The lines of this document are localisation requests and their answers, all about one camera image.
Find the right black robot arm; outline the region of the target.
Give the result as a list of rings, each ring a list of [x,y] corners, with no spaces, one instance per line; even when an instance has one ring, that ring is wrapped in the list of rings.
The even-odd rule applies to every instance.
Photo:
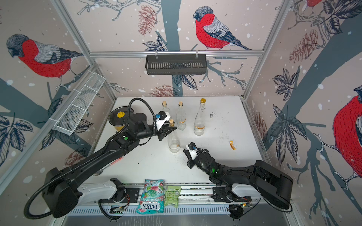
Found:
[[[260,196],[272,206],[289,210],[293,187],[293,179],[264,161],[257,160],[247,167],[229,167],[219,164],[209,154],[208,150],[183,150],[187,157],[187,166],[196,166],[206,173],[209,180],[218,189],[213,188],[212,199],[215,202],[241,202],[247,197],[239,185],[252,186]]]

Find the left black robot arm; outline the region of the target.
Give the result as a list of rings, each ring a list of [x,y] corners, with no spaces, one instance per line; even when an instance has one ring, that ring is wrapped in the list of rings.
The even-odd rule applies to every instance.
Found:
[[[152,124],[147,124],[147,117],[143,113],[131,114],[131,106],[135,101],[144,103],[150,110]],[[150,140],[153,136],[157,136],[158,140],[161,141],[167,137],[175,130],[170,125],[170,118],[169,112],[160,111],[155,114],[144,99],[133,98],[127,106],[126,125],[111,136],[99,151],[79,163],[62,170],[51,169],[46,174],[44,185],[25,204],[24,216],[27,219],[42,219],[50,215],[60,218],[70,213],[87,194],[91,195],[91,198],[87,199],[88,202],[93,199],[109,199],[113,197],[121,186],[115,179],[112,179],[113,183],[109,185],[111,191],[108,194],[105,192],[96,194],[89,189],[82,191],[80,187],[96,172],[127,155],[136,147],[141,146],[140,140]],[[50,211],[41,215],[34,215],[30,212],[30,207],[38,195],[43,197]]]

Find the orange peeled label strip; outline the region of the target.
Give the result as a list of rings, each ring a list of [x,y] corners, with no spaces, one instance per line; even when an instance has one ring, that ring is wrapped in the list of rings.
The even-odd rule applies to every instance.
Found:
[[[229,141],[229,143],[230,143],[230,147],[232,148],[232,150],[236,150],[236,147],[234,146],[233,141],[231,140],[231,141]]]

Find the square glass bottle with cork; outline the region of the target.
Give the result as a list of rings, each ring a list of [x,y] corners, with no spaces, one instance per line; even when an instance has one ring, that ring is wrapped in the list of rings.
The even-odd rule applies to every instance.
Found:
[[[162,111],[171,113],[170,109],[168,108],[168,105],[167,105],[166,101],[162,102],[162,107],[163,107]]]

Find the Fox's candy bag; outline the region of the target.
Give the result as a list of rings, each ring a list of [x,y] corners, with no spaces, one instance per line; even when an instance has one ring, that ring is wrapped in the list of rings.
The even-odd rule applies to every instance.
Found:
[[[163,213],[164,201],[164,181],[146,179],[136,212],[141,215]]]

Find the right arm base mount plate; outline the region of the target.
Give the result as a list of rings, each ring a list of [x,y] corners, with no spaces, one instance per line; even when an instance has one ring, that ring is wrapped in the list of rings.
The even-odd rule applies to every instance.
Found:
[[[230,186],[215,186],[212,188],[213,194],[211,198],[214,202],[251,202],[252,198],[250,196],[239,197],[233,193]]]

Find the aluminium front rail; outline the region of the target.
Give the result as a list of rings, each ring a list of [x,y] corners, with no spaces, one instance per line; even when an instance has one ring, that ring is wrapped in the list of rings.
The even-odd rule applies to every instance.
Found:
[[[214,184],[210,184],[210,183],[206,183],[206,184],[165,184],[165,188],[166,186],[181,186],[181,193],[179,195],[179,205],[181,204],[206,204],[206,203],[218,203],[218,202],[214,202],[214,200],[211,198],[212,194],[213,194],[213,190],[212,188],[215,187],[216,185]],[[140,189],[139,192],[139,198],[137,203],[140,201],[140,197],[142,195],[142,190],[144,188],[144,183],[143,184],[125,184],[126,187],[136,187]],[[258,201],[262,200],[265,203],[270,203],[273,206],[282,209],[281,204],[277,204],[276,200],[273,200],[272,202],[272,198],[269,197],[269,199],[267,199],[267,195],[266,193],[264,193],[264,195],[261,195],[258,191],[262,192],[261,188],[259,188],[259,190],[255,190],[252,186],[248,186],[248,185],[236,185],[236,188],[241,188],[240,192],[241,192],[241,197],[244,196],[250,196],[252,198],[252,201],[250,203],[257,203]],[[90,195],[87,195],[88,198],[86,197],[86,195],[83,195],[79,198],[78,204],[77,206],[80,205],[84,205],[87,203],[97,203],[97,198],[90,198]],[[247,202],[231,202],[232,204],[236,204],[236,203],[247,203]]]

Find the tall glass bottle gold cap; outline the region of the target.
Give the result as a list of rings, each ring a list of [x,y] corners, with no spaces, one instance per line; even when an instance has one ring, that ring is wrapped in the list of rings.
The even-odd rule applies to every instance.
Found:
[[[197,136],[203,135],[205,131],[206,127],[205,108],[206,108],[206,99],[202,98],[200,100],[199,110],[194,121],[194,134]]]

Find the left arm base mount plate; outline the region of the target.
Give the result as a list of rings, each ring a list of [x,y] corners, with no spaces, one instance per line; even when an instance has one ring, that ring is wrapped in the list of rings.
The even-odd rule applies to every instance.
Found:
[[[137,203],[140,189],[136,187],[126,187],[118,179],[110,179],[116,186],[115,194],[110,198],[111,203]]]

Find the green snack packet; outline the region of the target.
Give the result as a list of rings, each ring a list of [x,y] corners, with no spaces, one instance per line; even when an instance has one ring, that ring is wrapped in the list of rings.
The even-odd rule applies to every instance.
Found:
[[[174,208],[177,208],[181,189],[181,186],[166,186],[164,206],[173,206]]]

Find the yellow pot with glass lid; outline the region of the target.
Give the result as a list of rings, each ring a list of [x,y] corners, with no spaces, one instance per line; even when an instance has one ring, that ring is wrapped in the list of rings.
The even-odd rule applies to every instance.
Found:
[[[119,132],[127,124],[128,117],[128,107],[122,106],[116,108],[110,113],[108,116],[108,122],[116,129],[117,132]]]

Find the round glass bottle cork stopper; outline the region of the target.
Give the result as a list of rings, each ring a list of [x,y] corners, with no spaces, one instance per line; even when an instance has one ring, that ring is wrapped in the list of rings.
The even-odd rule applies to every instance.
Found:
[[[173,131],[167,136],[167,142],[170,152],[178,153],[180,147],[180,141],[177,136],[177,127],[175,126],[175,122],[173,119],[169,120],[170,127],[173,128]]]

